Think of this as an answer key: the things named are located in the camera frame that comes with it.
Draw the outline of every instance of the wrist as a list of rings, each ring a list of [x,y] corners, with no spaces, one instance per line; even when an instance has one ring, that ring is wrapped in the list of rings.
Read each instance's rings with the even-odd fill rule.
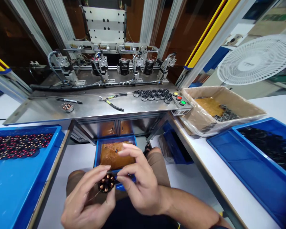
[[[158,190],[160,193],[160,207],[157,215],[167,215],[172,204],[170,195],[171,188],[159,185]]]

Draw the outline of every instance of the white fan guard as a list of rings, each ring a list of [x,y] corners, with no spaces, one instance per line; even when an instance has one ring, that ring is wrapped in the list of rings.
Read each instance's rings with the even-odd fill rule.
[[[218,67],[219,79],[229,85],[265,80],[286,68],[286,35],[249,41],[228,53]]]

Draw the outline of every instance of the blue plastic bin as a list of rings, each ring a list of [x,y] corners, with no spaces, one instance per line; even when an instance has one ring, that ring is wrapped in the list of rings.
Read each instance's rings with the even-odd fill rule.
[[[116,142],[124,142],[128,141],[132,143],[133,145],[137,146],[137,140],[135,136],[125,136],[125,137],[116,137],[116,138],[105,138],[100,139],[96,143],[96,152],[95,152],[95,159],[94,159],[94,167],[100,165],[100,159],[101,159],[101,152],[102,152],[102,145],[103,144],[109,144],[109,143],[116,143]],[[118,173],[120,170],[113,170],[113,173]],[[121,191],[125,191],[125,188],[122,184],[116,185],[116,189],[119,189]]]
[[[286,171],[238,130],[253,127],[286,139],[286,125],[267,118],[234,126],[207,142],[282,228],[286,228]]]
[[[164,139],[167,143],[169,150],[171,151],[171,154],[173,156],[175,163],[176,164],[193,164],[194,161],[192,160],[191,156],[188,154],[180,138],[178,137],[174,129],[171,127],[171,125],[167,123],[163,127],[163,130],[165,131]]]
[[[26,228],[64,138],[61,126],[0,128],[0,136],[52,133],[36,157],[0,160],[0,228]]]

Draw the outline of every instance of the cabinet door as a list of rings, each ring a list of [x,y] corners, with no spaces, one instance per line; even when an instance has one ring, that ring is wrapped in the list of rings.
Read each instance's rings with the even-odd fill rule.
[[[87,123],[81,125],[87,133],[89,133],[94,139],[116,136],[115,121],[107,121],[100,123]]]
[[[148,117],[132,120],[120,120],[120,135],[142,135],[151,132],[158,123],[159,117]]]

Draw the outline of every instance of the leg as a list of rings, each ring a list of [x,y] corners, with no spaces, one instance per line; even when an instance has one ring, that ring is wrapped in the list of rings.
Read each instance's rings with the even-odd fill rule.
[[[152,148],[150,152],[147,153],[146,158],[149,165],[153,169],[153,173],[157,178],[158,185],[171,187],[161,149],[158,147]]]
[[[67,186],[66,186],[66,194],[67,196],[73,191],[77,183],[81,180],[81,178],[85,175],[85,171],[83,170],[76,170],[70,173],[68,176]],[[107,194],[99,192],[97,185],[95,185],[89,192],[87,202],[85,205],[91,204],[102,204],[106,200]],[[115,191],[115,198],[116,201],[127,197],[127,192],[116,190]]]

